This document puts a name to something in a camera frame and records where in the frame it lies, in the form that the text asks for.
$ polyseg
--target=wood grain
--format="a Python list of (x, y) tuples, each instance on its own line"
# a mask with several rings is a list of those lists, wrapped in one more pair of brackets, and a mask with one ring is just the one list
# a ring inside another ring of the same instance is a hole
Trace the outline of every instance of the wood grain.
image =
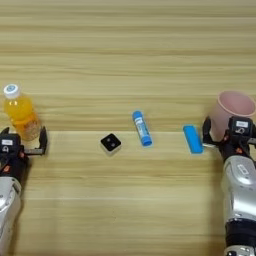
[(255, 17), (254, 0), (2, 1), (0, 84), (22, 85), (50, 131), (10, 255), (222, 255), (222, 163), (191, 156), (182, 126), (223, 90), (256, 96)]

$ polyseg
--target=orange juice bottle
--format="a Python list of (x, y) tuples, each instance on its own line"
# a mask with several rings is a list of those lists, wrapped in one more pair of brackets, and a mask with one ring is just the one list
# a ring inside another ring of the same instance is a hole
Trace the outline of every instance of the orange juice bottle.
[(22, 94), (16, 84), (5, 86), (4, 95), (4, 111), (21, 138), (33, 140), (38, 137), (41, 125), (30, 98)]

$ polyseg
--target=glue stick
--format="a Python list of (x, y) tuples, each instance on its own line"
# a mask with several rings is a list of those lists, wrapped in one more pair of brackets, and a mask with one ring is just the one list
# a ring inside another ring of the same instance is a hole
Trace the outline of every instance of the glue stick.
[(141, 144), (144, 147), (150, 146), (152, 144), (151, 136), (148, 132), (146, 122), (144, 120), (143, 114), (140, 111), (135, 111), (132, 115), (133, 121), (137, 127)]

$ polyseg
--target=blue block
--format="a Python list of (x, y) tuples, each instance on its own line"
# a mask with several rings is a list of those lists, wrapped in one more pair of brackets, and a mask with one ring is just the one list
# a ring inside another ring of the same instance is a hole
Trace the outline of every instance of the blue block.
[(190, 151), (192, 154), (202, 154), (204, 151), (203, 144), (196, 128), (193, 125), (185, 125), (183, 127)]

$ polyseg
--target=pink mug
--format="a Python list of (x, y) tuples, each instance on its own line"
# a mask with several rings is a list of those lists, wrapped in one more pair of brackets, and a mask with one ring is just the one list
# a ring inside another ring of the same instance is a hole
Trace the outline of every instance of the pink mug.
[(231, 116), (252, 117), (255, 111), (255, 101), (251, 97), (236, 91), (222, 92), (209, 115), (212, 136), (217, 141), (222, 140)]

